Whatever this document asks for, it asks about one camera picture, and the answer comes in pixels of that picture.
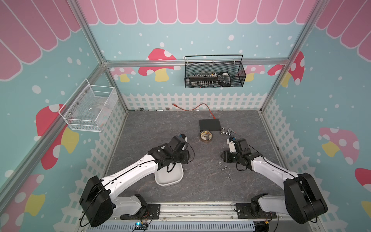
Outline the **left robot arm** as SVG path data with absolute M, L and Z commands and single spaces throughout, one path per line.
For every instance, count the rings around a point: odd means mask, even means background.
M 142 219 L 148 216 L 148 204 L 140 194 L 119 199 L 121 193 L 142 178 L 154 174 L 159 186 L 178 184 L 184 177 L 182 165 L 190 161 L 188 143 L 172 148 L 163 145 L 149 151 L 134 164 L 102 179 L 90 178 L 79 200 L 83 218 L 97 227 L 112 217 Z

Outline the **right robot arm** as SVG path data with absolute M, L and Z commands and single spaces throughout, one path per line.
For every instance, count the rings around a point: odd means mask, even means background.
M 259 173 L 279 186 L 283 195 L 260 194 L 251 200 L 255 215 L 260 212 L 274 212 L 289 215 L 295 222 L 316 223 L 320 215 L 328 211 L 328 205 L 314 179 L 308 173 L 297 174 L 271 162 L 262 154 L 223 151 L 224 162 L 242 165 L 242 171 Z

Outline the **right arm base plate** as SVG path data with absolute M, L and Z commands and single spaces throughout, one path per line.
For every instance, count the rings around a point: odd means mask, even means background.
M 274 212 L 263 211 L 257 203 L 236 203 L 233 206 L 238 219 L 261 219 L 270 221 L 277 218 Z

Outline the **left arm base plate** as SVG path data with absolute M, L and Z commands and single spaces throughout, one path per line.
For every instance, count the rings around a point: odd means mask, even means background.
M 148 204 L 147 206 L 142 206 L 140 210 L 134 215 L 121 215 L 121 220 L 144 220 L 144 219 L 159 219 L 161 204 Z

